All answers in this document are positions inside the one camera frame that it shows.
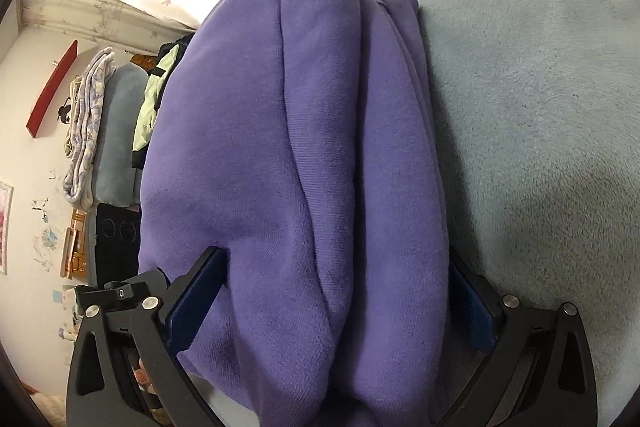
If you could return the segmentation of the person's hand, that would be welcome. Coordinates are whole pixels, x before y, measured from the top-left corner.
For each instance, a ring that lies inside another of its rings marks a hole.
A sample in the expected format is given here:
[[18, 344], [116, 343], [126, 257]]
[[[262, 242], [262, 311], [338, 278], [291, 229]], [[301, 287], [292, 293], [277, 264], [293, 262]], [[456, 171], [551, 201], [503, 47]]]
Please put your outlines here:
[[146, 373], [143, 362], [139, 359], [134, 366], [134, 378], [142, 392], [142, 398], [148, 406], [154, 421], [157, 421], [162, 426], [171, 426], [172, 422], [165, 410], [163, 404], [160, 402], [160, 398], [152, 384], [149, 374]]

